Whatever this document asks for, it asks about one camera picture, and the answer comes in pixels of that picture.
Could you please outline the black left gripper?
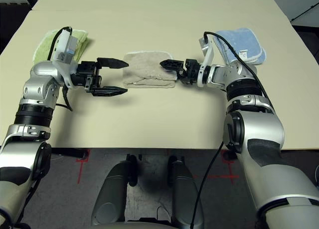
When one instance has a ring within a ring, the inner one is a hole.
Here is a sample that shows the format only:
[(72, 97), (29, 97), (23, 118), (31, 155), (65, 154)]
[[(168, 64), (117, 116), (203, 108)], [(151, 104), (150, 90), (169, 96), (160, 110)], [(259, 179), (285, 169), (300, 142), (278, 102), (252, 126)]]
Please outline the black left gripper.
[(126, 93), (128, 90), (117, 86), (101, 87), (102, 77), (99, 71), (102, 67), (111, 69), (121, 69), (129, 64), (114, 58), (97, 58), (94, 61), (82, 61), (78, 64), (76, 72), (71, 74), (71, 81), (74, 86), (83, 86), (86, 92), (91, 92), (93, 96), (117, 96)]

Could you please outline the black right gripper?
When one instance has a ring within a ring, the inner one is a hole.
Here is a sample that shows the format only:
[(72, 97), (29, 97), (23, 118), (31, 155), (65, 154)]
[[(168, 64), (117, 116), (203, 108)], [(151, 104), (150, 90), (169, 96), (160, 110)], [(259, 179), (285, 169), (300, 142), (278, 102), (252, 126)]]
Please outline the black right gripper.
[(178, 80), (183, 84), (192, 85), (197, 83), (200, 64), (195, 59), (186, 59), (186, 61), (166, 59), (160, 62), (160, 65), (167, 71), (177, 73)]

